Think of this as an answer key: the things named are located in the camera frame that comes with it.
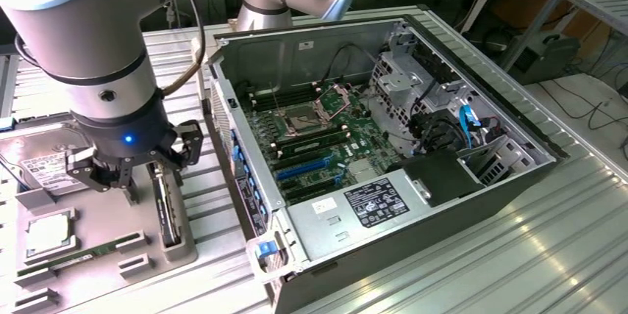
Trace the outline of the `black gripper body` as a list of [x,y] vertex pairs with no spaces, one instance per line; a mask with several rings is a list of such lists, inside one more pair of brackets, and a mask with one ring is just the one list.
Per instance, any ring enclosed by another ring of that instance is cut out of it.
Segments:
[[159,146],[167,149],[174,144],[177,132],[162,99],[158,89],[138,111],[118,118],[89,118],[73,113],[101,154],[125,159],[146,155]]

